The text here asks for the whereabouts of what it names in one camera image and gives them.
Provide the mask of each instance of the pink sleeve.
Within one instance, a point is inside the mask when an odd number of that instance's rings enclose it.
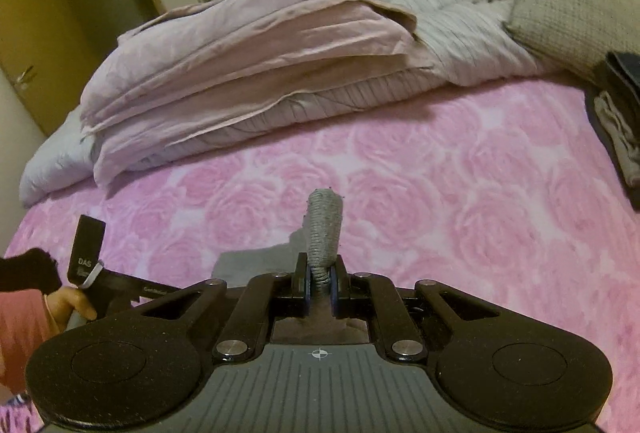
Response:
[[[52,336],[44,296],[37,290],[0,293],[0,384],[14,395],[25,391],[24,368]]]
[[[0,406],[0,433],[36,433],[43,423],[33,402]]]

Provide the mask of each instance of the beige wall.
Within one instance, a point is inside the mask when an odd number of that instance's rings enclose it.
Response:
[[[42,132],[0,71],[0,255],[25,214],[18,200],[22,169],[43,141]]]

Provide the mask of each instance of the pink blanket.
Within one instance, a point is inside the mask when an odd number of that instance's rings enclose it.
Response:
[[[147,175],[91,182],[32,208],[9,253],[71,250],[78,217],[108,223],[108,268],[186,286],[224,251],[287,241],[315,188],[344,196],[348,269],[433,278],[586,337],[614,386],[599,419],[640,431],[640,220],[584,113],[543,80],[442,89]]]

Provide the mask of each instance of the white strap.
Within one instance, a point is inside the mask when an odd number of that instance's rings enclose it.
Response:
[[[86,277],[86,280],[84,280],[84,283],[82,283],[82,285],[79,285],[78,288],[81,290],[84,290],[91,287],[94,284],[95,279],[98,277],[98,274],[102,272],[103,268],[104,267],[102,266],[101,261],[98,260],[98,263],[94,265],[94,268],[89,273],[89,276]]]

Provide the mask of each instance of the hand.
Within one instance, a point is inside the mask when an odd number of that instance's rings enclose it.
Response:
[[[77,288],[62,287],[46,298],[51,317],[61,331],[66,329],[74,310],[77,310],[83,318],[89,321],[93,321],[98,316],[84,292]]]

